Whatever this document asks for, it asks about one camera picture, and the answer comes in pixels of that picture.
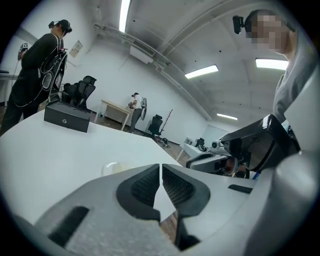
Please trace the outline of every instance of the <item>person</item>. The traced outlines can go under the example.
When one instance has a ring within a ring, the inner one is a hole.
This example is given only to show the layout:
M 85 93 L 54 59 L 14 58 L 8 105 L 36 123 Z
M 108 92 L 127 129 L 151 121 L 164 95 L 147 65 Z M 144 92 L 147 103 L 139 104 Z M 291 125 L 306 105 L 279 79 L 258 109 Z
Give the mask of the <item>person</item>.
M 131 96 L 134 98 L 134 101 L 130 105 L 130 108 L 134 109 L 134 112 L 133 112 L 132 118 L 131 118 L 131 125 L 130 125 L 130 129 L 129 129 L 129 133 L 132 134 L 135 130 L 136 124 L 137 124 L 137 122 L 141 116 L 141 113 L 142 113 L 141 103 L 143 101 L 143 98 L 137 92 L 135 92 Z
M 63 37 L 68 32 L 70 23 L 66 19 L 60 20 L 51 28 L 51 33 L 42 36 L 22 55 L 22 69 L 7 102 L 0 136 L 15 126 L 22 115 L 26 119 L 37 113 L 39 105 L 48 98 L 49 92 L 41 88 L 40 68 L 53 51 L 64 47 Z
M 273 101 L 273 115 L 283 123 L 285 111 L 297 98 L 319 61 L 317 52 L 302 28 L 293 27 L 270 10 L 252 11 L 245 20 L 245 31 L 252 43 L 288 60 Z

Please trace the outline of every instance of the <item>white shirt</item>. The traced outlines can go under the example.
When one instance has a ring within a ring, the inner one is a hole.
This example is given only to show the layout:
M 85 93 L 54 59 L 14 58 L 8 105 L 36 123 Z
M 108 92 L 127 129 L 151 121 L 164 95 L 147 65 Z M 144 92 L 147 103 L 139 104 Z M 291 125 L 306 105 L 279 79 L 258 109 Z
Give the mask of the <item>white shirt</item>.
M 141 95 L 137 94 L 134 96 L 134 99 L 136 100 L 136 104 L 134 105 L 134 109 L 142 109 L 141 102 L 143 101 L 143 98 Z

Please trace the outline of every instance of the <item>black box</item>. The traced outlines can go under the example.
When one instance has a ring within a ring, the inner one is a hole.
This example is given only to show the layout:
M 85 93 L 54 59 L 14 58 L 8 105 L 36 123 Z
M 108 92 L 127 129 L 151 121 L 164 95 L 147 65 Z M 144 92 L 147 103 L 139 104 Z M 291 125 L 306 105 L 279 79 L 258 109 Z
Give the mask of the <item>black box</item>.
M 86 133 L 91 113 L 61 101 L 50 102 L 45 106 L 44 121 Z

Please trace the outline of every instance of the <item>fluorescent light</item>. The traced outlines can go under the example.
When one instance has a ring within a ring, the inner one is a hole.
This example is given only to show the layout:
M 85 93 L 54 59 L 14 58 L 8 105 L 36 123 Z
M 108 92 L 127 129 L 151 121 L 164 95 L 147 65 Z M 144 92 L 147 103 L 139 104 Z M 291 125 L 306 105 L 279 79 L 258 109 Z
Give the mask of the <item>fluorescent light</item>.
M 286 70 L 289 64 L 289 61 L 278 60 L 278 59 L 256 58 L 255 63 L 258 68 Z
M 127 24 L 127 17 L 128 17 L 130 2 L 131 0 L 122 0 L 122 3 L 121 3 L 119 30 L 123 33 L 126 32 L 126 24 Z
M 238 120 L 238 118 L 236 118 L 236 117 L 225 115 L 225 114 L 216 114 L 216 115 L 219 117 L 223 117 L 223 118 L 230 118 L 230 119 Z
M 191 72 L 189 74 L 186 74 L 185 77 L 190 79 L 190 78 L 202 76 L 202 75 L 209 74 L 209 73 L 212 73 L 212 72 L 217 72 L 217 71 L 218 71 L 217 66 L 213 65 L 213 66 L 208 66 L 208 67 L 205 67 L 203 69 L 199 69 L 197 71 L 194 71 L 194 72 Z

